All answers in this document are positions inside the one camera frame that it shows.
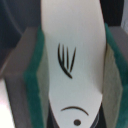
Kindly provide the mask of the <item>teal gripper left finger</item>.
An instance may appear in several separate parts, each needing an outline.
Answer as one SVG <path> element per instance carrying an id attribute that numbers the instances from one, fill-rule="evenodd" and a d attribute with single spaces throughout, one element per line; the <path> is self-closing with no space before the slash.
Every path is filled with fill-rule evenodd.
<path id="1" fill-rule="evenodd" d="M 47 128 L 49 79 L 41 28 L 28 28 L 3 71 L 16 128 Z"/>

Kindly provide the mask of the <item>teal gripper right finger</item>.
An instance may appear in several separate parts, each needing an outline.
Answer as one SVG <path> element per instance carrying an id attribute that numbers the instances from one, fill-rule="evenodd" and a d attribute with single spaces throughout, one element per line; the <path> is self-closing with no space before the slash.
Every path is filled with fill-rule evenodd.
<path id="1" fill-rule="evenodd" d="M 108 25 L 102 107 L 106 128 L 128 128 L 128 63 Z"/>

